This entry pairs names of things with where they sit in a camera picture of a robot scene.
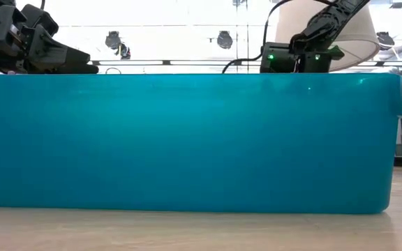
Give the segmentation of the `blue plastic bin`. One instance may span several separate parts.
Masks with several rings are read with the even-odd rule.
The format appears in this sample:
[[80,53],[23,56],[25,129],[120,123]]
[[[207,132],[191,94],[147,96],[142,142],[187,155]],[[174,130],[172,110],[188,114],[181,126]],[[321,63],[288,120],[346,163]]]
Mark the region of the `blue plastic bin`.
[[0,207],[379,213],[401,77],[0,75]]

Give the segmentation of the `small dark hanging object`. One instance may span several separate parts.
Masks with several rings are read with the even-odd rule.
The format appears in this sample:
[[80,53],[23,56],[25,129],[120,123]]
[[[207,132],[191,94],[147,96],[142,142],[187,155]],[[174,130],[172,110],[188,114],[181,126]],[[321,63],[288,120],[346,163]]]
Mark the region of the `small dark hanging object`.
[[119,43],[117,55],[121,57],[121,60],[129,60],[131,58],[131,50],[125,43]]

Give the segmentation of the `round dark fixture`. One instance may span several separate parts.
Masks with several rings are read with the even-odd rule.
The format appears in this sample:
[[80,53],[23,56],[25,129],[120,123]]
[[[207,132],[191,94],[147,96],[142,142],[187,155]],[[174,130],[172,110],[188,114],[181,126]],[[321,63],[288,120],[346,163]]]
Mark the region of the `round dark fixture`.
[[390,36],[388,31],[380,31],[376,33],[380,50],[387,51],[395,46],[394,39]]
[[233,39],[229,31],[220,31],[216,42],[220,48],[229,50],[232,47]]
[[121,44],[121,39],[119,37],[118,31],[109,31],[108,35],[105,38],[105,45],[112,50],[118,48],[119,44]]

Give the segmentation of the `thin vertical pole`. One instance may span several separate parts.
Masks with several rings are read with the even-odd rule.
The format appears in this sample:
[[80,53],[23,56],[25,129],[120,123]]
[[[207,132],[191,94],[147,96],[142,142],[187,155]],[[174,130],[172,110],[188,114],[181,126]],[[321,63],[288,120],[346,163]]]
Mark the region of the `thin vertical pole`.
[[232,3],[235,7],[235,17],[234,17],[234,24],[235,24],[235,58],[239,58],[239,3],[240,0],[232,0]]

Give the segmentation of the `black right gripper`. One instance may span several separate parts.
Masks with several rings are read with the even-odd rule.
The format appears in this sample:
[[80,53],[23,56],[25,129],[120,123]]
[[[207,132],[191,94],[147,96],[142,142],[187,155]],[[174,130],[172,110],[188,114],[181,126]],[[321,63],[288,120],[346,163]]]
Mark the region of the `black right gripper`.
[[338,46],[296,55],[289,51],[289,44],[267,42],[261,50],[260,73],[328,73],[331,62],[345,56]]

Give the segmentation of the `horizontal black rail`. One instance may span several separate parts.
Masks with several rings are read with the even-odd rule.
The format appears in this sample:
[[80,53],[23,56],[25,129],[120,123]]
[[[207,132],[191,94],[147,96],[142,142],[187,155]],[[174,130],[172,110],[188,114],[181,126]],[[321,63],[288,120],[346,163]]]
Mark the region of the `horizontal black rail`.
[[[225,66],[228,61],[220,60],[105,60],[90,61],[95,66]],[[355,67],[383,67],[394,66],[402,67],[402,61],[366,61],[355,65]]]

